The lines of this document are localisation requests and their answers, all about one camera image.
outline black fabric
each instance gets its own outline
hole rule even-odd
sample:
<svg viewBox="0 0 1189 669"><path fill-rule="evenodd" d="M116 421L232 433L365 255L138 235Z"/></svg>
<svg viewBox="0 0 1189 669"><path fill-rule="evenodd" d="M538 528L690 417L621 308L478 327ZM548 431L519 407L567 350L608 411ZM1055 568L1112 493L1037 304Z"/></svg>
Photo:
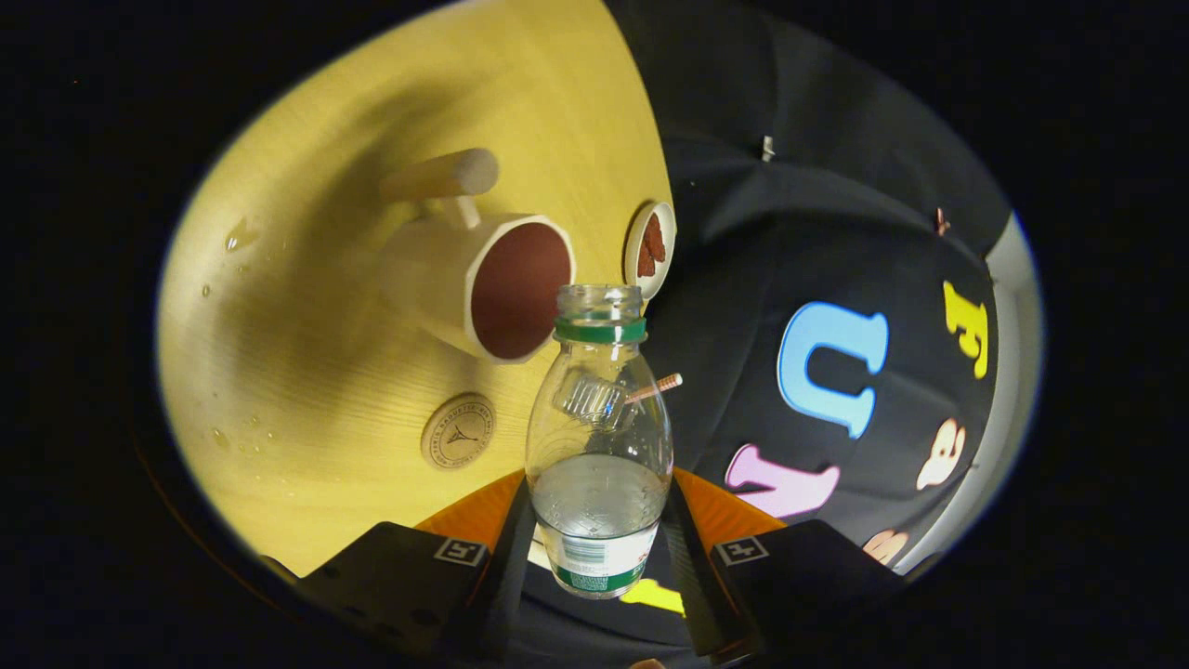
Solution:
<svg viewBox="0 0 1189 669"><path fill-rule="evenodd" d="M984 255L1011 204L986 165L916 95L805 30L726 0L608 0L665 141L681 225L696 178L673 143L828 170L883 193Z"/></svg>
<svg viewBox="0 0 1189 669"><path fill-rule="evenodd" d="M995 330L981 257L1008 203L936 114L812 34L722 0L608 6L652 101L678 216L675 260L649 304L643 347L658 375L685 379L666 396L675 465L728 490L726 467L747 443L784 467L837 466L829 501L785 520L822 519L858 545L895 529L910 536L905 555L961 484L995 384L998 337L987 377L975 380L946 329L942 280L984 303ZM772 162L761 160L766 134ZM937 207L952 223L945 236L935 232ZM785 327L811 301L888 318L888 356L874 378L830 351L809 364L810 377L832 389L876 392L858 440L792 410L778 389ZM967 430L962 457L943 485L917 491L948 418ZM644 578L677 589L663 544L654 544ZM679 616L572 598L548 572L528 569L512 664L709 665L688 650Z"/></svg>
<svg viewBox="0 0 1189 669"><path fill-rule="evenodd" d="M902 529L948 497L986 428L995 339L987 375L975 379L973 360L945 327L942 280L986 303L994 332L984 266L927 232L824 214L769 216L724 235L712 251L682 259L682 270L671 273L663 296L649 307L650 340L643 349L659 374L679 371L685 379L666 398L679 467L725 487L731 459L748 443L784 467L820 472L837 466L842 478L830 501L786 520L822 518L857 544ZM831 352L820 352L809 366L811 378L828 379L841 392L874 389L875 411L858 440L792 410L778 389L785 326L810 301L888 318L888 356L879 374ZM690 337L694 330L698 336ZM949 418L967 430L956 474L917 491L920 466Z"/></svg>

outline yellow letter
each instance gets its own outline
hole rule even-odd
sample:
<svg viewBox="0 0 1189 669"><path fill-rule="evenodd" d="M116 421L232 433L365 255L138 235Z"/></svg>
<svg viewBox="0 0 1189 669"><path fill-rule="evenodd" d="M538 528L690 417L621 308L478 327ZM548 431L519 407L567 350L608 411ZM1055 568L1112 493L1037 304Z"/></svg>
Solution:
<svg viewBox="0 0 1189 669"><path fill-rule="evenodd" d="M974 361L974 378L982 379L987 375L987 307L986 304L974 305L973 302L958 295L954 284L949 280L942 282L942 291L945 294L945 328L950 333L962 328L958 334L958 348Z"/></svg>
<svg viewBox="0 0 1189 669"><path fill-rule="evenodd" d="M671 591L653 579L641 579L635 588L623 593L619 601L625 604L643 604L656 608L665 608L673 613L685 616L685 607L681 606L681 594Z"/></svg>

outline wooden table surface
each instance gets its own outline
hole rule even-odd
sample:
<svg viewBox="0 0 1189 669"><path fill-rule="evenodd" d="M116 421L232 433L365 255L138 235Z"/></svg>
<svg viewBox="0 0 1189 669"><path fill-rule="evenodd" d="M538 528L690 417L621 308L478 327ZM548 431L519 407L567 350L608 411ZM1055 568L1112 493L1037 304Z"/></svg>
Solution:
<svg viewBox="0 0 1189 669"><path fill-rule="evenodd" d="M176 232L157 356L178 448L240 537L298 575L380 520L415 525L522 466L558 346L522 366L482 364L389 309L375 279L383 242L416 215L383 204L379 179L471 146L501 164L479 210L549 216L573 239L579 282L622 282L633 214L672 201L606 8L477 0L294 88L229 145ZM424 423L472 391L495 405L493 441L436 471Z"/></svg>

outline straw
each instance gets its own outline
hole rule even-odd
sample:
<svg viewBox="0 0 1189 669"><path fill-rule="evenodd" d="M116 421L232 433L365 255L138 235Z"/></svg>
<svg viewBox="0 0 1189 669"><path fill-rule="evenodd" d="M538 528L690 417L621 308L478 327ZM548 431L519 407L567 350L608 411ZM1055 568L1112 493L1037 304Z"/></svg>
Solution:
<svg viewBox="0 0 1189 669"><path fill-rule="evenodd" d="M656 383L656 387L655 389L643 389L641 391L636 391L635 393L628 396L628 399L624 400L623 404L630 405L633 403L638 403L640 400L648 399L648 398L650 398L653 396L656 396L659 393L663 393L666 391L672 391L673 389L677 389L678 386L680 386L681 383L682 383L682 379L681 379L680 374L669 374L668 377L659 380Z"/></svg>

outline dark liquid in mug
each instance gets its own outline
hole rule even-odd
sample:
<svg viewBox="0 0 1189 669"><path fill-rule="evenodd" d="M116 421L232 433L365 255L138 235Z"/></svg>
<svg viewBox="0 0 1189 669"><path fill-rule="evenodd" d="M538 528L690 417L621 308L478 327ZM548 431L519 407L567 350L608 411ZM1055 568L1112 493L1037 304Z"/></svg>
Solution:
<svg viewBox="0 0 1189 669"><path fill-rule="evenodd" d="M570 253L540 222L521 225L487 251L471 290L479 343L493 356L527 356L553 332L558 288L570 283Z"/></svg>

